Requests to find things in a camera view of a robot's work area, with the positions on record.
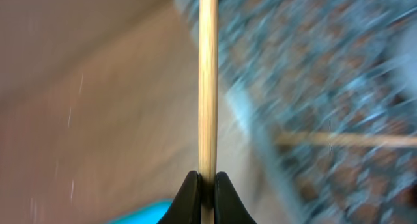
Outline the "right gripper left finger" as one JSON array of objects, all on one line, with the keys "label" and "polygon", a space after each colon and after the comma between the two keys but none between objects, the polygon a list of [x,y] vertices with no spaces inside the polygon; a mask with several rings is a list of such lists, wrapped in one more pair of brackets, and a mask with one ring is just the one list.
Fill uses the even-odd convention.
[{"label": "right gripper left finger", "polygon": [[201,176],[190,171],[158,224],[201,223]]}]

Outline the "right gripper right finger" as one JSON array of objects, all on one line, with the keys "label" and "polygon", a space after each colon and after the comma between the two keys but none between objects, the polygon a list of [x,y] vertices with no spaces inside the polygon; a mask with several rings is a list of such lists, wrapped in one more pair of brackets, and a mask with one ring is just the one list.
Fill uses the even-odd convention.
[{"label": "right gripper right finger", "polygon": [[256,224],[244,207],[229,176],[218,172],[214,188],[215,224]]}]

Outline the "wooden chopstick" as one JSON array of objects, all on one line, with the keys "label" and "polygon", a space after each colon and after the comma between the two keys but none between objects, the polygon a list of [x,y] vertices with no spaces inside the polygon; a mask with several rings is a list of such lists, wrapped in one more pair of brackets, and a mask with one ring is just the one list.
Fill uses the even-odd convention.
[{"label": "wooden chopstick", "polygon": [[199,0],[198,170],[201,222],[214,223],[218,134],[218,0]]},{"label": "wooden chopstick", "polygon": [[274,138],[276,143],[297,145],[341,145],[346,147],[416,148],[416,137],[406,135],[367,135],[359,133],[330,132],[281,132]]}]

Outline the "grey-white bowl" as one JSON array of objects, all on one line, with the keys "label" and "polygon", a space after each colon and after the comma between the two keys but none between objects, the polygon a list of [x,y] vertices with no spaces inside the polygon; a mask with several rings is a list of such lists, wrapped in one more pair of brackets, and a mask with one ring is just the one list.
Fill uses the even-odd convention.
[{"label": "grey-white bowl", "polygon": [[398,60],[392,71],[394,87],[404,98],[416,99],[416,22],[395,37],[390,55]]}]

